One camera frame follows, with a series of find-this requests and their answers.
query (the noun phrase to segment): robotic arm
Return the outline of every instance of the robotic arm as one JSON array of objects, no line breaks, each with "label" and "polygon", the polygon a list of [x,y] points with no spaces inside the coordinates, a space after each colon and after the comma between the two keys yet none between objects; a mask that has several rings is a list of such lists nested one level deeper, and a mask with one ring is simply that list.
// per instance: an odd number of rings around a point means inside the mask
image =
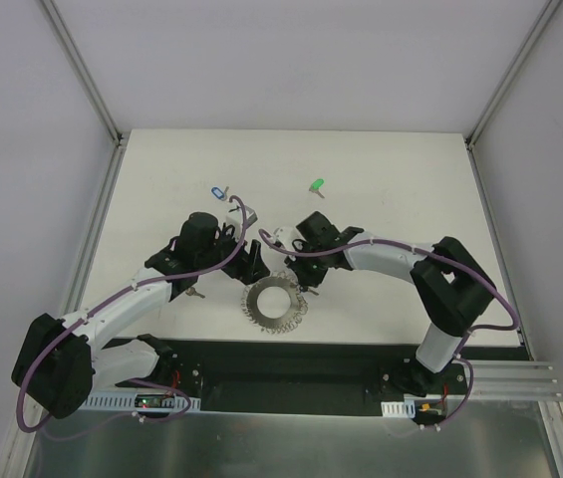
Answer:
[{"label": "robotic arm", "polygon": [[[493,296],[469,275],[415,252],[429,251],[458,262],[493,286],[462,244],[451,237],[444,237],[433,245],[410,245],[408,250],[403,243],[384,240],[358,227],[339,232],[323,214],[314,212],[296,229],[277,229],[274,240],[277,246],[288,251],[317,253],[306,257],[290,255],[285,261],[303,290],[318,287],[330,268],[375,271],[417,288],[431,324],[415,356],[390,373],[391,383],[405,393],[425,396],[441,381],[467,330],[493,300]],[[351,241],[368,243],[342,248],[344,250],[334,254],[318,255]]]},{"label": "robotic arm", "polygon": [[[257,217],[247,206],[245,210],[243,227],[247,228]],[[130,378],[146,376],[152,382],[170,384],[175,372],[172,350],[162,341],[142,335],[123,346],[105,350],[103,347],[131,323],[173,301],[198,280],[198,276],[162,278],[208,269],[227,259],[238,246],[242,217],[241,209],[235,208],[220,228],[216,217],[195,212],[183,223],[179,235],[146,260],[119,293],[58,320],[48,314],[38,317],[29,328],[12,380],[21,386],[41,351],[82,320],[43,359],[26,390],[51,415],[64,418],[80,407],[93,388],[112,386]],[[256,240],[249,252],[244,243],[221,270],[245,285],[270,274],[261,259],[261,244]]]}]

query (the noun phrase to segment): blue object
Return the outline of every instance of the blue object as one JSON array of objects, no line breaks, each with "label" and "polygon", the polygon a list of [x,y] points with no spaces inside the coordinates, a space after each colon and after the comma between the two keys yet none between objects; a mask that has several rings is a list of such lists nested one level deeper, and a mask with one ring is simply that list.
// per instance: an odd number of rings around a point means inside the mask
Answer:
[{"label": "blue object", "polygon": [[214,186],[212,189],[210,189],[210,192],[212,192],[212,194],[214,194],[214,197],[216,197],[220,201],[225,201],[225,194],[217,186]]}]

